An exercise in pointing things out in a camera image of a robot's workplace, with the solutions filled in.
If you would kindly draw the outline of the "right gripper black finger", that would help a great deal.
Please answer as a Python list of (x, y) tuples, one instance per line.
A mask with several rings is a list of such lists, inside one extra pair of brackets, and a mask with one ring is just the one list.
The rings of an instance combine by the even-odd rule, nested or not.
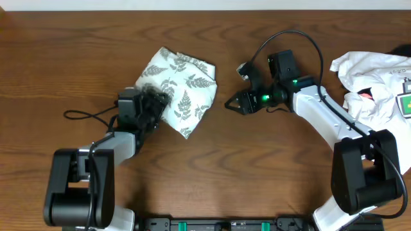
[(233, 96), (231, 96), (226, 102), (226, 105), (230, 105), (231, 103), (237, 103), (239, 105), (242, 104), (242, 98), (243, 98), (243, 93), (242, 91), (238, 91), (236, 93), (234, 93)]
[(239, 114), (245, 114), (244, 109), (241, 105), (232, 106), (231, 102), (226, 102), (224, 104), (224, 106), (225, 106), (226, 109), (232, 110), (232, 111), (237, 112)]

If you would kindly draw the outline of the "white fern-print dress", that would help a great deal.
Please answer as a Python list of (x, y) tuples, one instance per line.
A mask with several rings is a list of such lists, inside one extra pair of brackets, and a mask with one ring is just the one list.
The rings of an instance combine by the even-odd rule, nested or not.
[(187, 139), (216, 96), (216, 67), (162, 47), (138, 77), (135, 87), (168, 95), (161, 119)]

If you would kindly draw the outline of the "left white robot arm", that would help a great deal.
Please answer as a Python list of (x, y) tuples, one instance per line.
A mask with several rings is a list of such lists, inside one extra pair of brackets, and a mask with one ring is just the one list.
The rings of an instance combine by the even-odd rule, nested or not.
[(105, 136), (81, 148), (56, 150), (43, 208), (45, 224), (62, 230), (137, 230), (136, 214), (115, 204), (114, 170), (136, 156), (159, 125), (170, 97), (126, 88)]

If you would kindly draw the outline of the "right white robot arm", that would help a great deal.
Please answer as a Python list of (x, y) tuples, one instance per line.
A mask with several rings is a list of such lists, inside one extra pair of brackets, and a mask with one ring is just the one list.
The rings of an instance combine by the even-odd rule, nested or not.
[(360, 219), (400, 217), (408, 192), (394, 135), (356, 122), (311, 76), (300, 77), (295, 65), (272, 64), (270, 70), (274, 81), (266, 86), (252, 62), (241, 64), (237, 72), (250, 88), (235, 93), (225, 107), (247, 115), (284, 104), (327, 142), (333, 152), (332, 196), (313, 213), (313, 228), (348, 230)]

